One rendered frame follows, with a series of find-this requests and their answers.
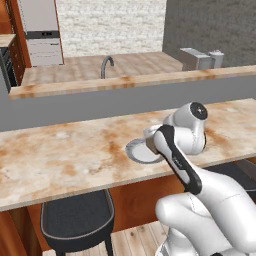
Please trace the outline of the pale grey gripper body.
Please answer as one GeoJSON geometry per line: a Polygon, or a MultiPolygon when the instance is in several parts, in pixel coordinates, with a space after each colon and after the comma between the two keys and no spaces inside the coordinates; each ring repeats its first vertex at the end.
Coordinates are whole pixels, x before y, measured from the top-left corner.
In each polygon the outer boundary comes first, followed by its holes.
{"type": "Polygon", "coordinates": [[[154,153],[159,154],[161,147],[161,136],[157,130],[161,127],[161,124],[153,125],[149,128],[146,128],[143,131],[146,146],[154,153]]]}

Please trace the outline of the grey round plate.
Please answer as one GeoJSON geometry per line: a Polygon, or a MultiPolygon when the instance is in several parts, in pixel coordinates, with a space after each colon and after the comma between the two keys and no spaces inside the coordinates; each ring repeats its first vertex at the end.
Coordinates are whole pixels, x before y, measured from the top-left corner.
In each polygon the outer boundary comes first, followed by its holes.
{"type": "Polygon", "coordinates": [[[125,151],[131,160],[140,164],[156,164],[164,160],[160,154],[154,154],[147,147],[144,138],[137,138],[130,141],[126,145],[125,151]]]}

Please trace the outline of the brown wooden counter base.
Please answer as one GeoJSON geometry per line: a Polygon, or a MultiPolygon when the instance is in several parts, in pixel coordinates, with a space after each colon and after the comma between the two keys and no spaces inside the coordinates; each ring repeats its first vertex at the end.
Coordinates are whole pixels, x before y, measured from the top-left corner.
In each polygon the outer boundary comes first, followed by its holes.
{"type": "MultiPolygon", "coordinates": [[[[158,199],[184,191],[175,175],[109,189],[115,207],[113,231],[156,220],[158,199]]],[[[41,205],[0,212],[0,256],[42,256],[49,246],[40,231],[41,205]]]]}

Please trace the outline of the grey toaster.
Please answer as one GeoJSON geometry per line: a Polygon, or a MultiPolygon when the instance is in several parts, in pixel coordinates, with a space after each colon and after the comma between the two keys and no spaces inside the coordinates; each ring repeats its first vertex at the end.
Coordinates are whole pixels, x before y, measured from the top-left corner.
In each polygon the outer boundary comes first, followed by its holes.
{"type": "Polygon", "coordinates": [[[180,49],[183,71],[206,70],[211,68],[211,57],[193,48],[180,49]]]}

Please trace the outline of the grey curved sink tap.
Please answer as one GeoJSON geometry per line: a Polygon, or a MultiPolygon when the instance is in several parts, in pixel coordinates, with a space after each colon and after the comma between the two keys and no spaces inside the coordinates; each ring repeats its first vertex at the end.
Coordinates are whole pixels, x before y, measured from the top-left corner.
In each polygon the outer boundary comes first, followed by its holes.
{"type": "Polygon", "coordinates": [[[101,65],[101,79],[105,79],[106,76],[106,65],[110,63],[111,67],[114,67],[114,59],[111,56],[106,56],[101,65]]]}

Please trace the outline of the black cushioned stool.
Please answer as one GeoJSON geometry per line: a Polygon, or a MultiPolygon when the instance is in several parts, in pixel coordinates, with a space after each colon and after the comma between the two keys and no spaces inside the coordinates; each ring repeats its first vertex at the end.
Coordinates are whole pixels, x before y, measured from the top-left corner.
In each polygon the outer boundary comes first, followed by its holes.
{"type": "Polygon", "coordinates": [[[237,181],[251,197],[256,204],[256,181],[250,178],[237,164],[234,162],[223,163],[215,166],[206,167],[206,170],[224,174],[237,181]]]}
{"type": "Polygon", "coordinates": [[[40,229],[56,256],[66,256],[104,242],[113,255],[111,233],[115,208],[108,189],[45,202],[40,229]]]}

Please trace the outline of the black oven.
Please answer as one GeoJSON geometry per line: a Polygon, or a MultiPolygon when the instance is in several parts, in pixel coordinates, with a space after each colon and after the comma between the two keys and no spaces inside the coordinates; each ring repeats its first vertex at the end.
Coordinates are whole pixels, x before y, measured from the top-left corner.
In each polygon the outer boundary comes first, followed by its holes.
{"type": "Polygon", "coordinates": [[[12,59],[7,47],[0,47],[0,53],[1,53],[1,58],[4,65],[4,70],[6,73],[6,78],[7,78],[7,82],[6,82],[7,90],[10,91],[12,87],[18,86],[14,69],[13,69],[12,59]]]}

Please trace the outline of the brown wooden cupboards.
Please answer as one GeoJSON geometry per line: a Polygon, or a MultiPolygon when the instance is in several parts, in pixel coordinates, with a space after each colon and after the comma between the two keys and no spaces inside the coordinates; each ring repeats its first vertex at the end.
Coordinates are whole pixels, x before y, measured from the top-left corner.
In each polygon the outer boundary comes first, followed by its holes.
{"type": "Polygon", "coordinates": [[[0,35],[14,34],[8,46],[18,85],[22,84],[25,69],[31,67],[18,0],[0,0],[0,35]]]}

